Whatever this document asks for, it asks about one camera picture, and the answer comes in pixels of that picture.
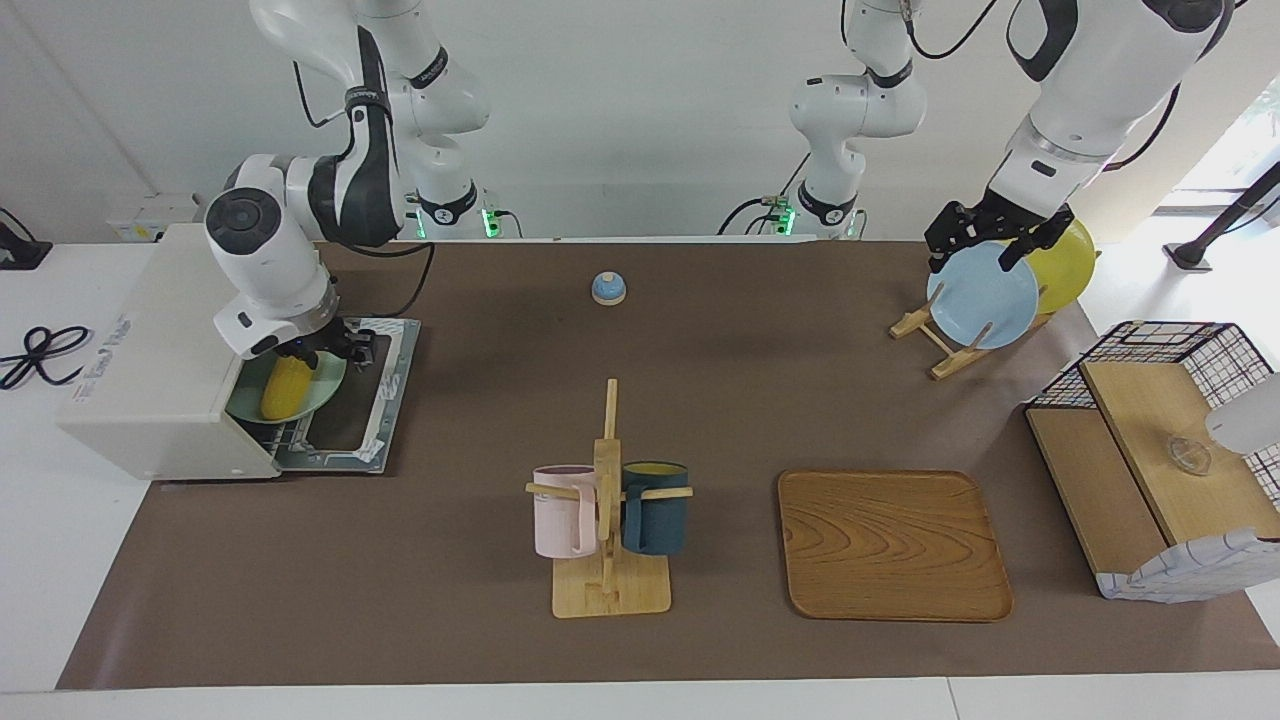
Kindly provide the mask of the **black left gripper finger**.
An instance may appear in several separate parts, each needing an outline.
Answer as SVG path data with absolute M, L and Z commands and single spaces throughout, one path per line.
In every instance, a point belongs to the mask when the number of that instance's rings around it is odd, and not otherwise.
M 977 243 L 974 211 L 961 202 L 947 202 L 924 231 L 931 273 L 941 273 L 947 261 Z
M 1062 205 L 1050 219 L 1015 233 L 998 256 L 1001 270 L 1010 272 L 1020 260 L 1037 250 L 1052 249 L 1074 220 L 1075 214 L 1071 208 Z

